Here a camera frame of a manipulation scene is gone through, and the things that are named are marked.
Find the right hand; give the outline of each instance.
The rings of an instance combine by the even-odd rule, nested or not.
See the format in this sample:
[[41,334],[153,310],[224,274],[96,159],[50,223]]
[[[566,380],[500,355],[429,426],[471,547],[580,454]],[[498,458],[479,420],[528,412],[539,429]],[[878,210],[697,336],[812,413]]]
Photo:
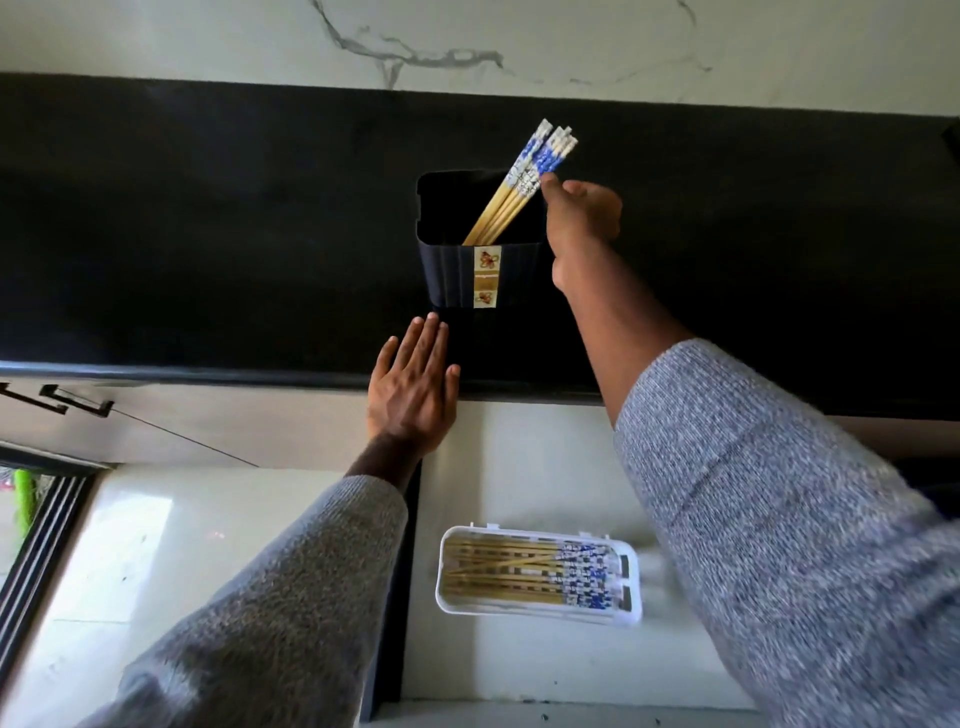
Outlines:
[[549,172],[540,178],[546,200],[546,236],[557,258],[588,240],[609,243],[620,234],[623,201],[608,187],[567,180]]

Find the sticker on holder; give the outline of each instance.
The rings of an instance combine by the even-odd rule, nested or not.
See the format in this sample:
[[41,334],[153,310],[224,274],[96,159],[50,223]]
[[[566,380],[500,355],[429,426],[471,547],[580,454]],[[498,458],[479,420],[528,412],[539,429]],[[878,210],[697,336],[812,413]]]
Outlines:
[[473,249],[473,307],[496,308],[500,285],[500,246]]

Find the white marble wall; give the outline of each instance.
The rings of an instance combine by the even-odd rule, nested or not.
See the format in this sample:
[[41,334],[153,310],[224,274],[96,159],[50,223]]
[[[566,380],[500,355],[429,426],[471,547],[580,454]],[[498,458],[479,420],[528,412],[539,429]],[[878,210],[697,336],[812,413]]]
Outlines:
[[956,0],[0,0],[0,70],[960,112]]

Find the finger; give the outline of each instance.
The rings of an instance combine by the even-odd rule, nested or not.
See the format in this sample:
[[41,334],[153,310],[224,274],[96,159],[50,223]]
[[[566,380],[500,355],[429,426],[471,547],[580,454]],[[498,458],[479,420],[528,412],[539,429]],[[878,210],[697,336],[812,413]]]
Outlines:
[[460,396],[460,366],[451,364],[444,375],[444,420],[450,427],[457,419],[457,398]]
[[423,371],[439,385],[443,379],[444,364],[446,363],[446,342],[450,336],[450,327],[441,323],[437,330],[437,340],[433,343],[433,351],[427,359],[426,369]]
[[418,374],[423,373],[426,366],[426,360],[430,357],[430,350],[433,349],[433,343],[437,339],[437,328],[440,326],[440,316],[431,311],[427,314],[426,323],[423,325],[423,331],[420,332],[420,340],[414,349],[410,362],[404,367]]
[[387,339],[387,343],[383,345],[383,349],[376,357],[376,365],[373,367],[373,374],[370,377],[371,381],[379,381],[390,371],[390,362],[396,353],[397,344],[395,336]]
[[540,177],[540,189],[543,191],[543,199],[546,200],[547,206],[562,203],[567,198],[564,186],[560,184],[560,179],[553,172],[547,172]]
[[414,352],[414,347],[420,340],[420,331],[422,329],[423,319],[420,316],[410,322],[410,326],[407,328],[407,332],[403,336],[403,341],[400,343],[400,348],[396,352],[393,371],[398,372],[407,365],[408,361],[410,361],[410,356]]
[[567,180],[564,182],[564,189],[574,197],[586,197],[589,182],[580,182],[579,180]]

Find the cabinet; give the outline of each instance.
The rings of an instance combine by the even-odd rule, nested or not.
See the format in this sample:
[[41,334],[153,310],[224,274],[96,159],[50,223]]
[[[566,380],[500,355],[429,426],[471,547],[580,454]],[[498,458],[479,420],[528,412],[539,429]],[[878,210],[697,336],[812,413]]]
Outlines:
[[[0,440],[104,462],[255,465],[342,472],[367,443],[362,392],[59,380],[58,392],[106,418],[40,395],[47,380],[14,378],[0,397]],[[960,423],[832,418],[890,459],[960,455]]]
[[[75,382],[56,382],[63,394]],[[0,440],[13,445],[105,463],[244,465],[215,449],[140,422],[111,408],[97,417],[77,405],[42,396],[51,384],[38,379],[4,379],[0,384]],[[81,400],[94,408],[100,400]]]
[[345,471],[367,444],[367,396],[190,384],[65,385],[261,468]]

